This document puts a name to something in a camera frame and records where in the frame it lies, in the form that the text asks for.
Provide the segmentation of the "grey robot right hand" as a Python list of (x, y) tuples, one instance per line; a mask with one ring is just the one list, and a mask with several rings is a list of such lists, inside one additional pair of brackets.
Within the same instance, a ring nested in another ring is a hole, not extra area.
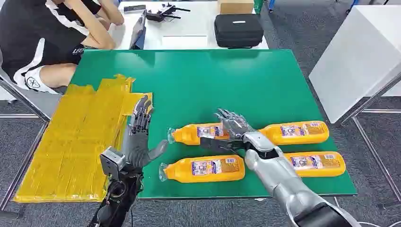
[(246, 150), (251, 147), (248, 142), (244, 142), (244, 135), (247, 132), (254, 131), (254, 129), (242, 115), (221, 108), (215, 115), (221, 121), (223, 130), (228, 133), (229, 138), (218, 140), (201, 137), (200, 147), (221, 154), (229, 152), (237, 154), (238, 150)]

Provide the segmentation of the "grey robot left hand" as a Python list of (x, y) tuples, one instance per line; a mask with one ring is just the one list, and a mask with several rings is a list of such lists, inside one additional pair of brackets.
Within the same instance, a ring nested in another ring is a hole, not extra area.
[(149, 125), (153, 108), (148, 95), (138, 100), (125, 128), (122, 152), (126, 162), (134, 168), (143, 168), (161, 156), (168, 147), (168, 140), (161, 140), (155, 148), (148, 147)]

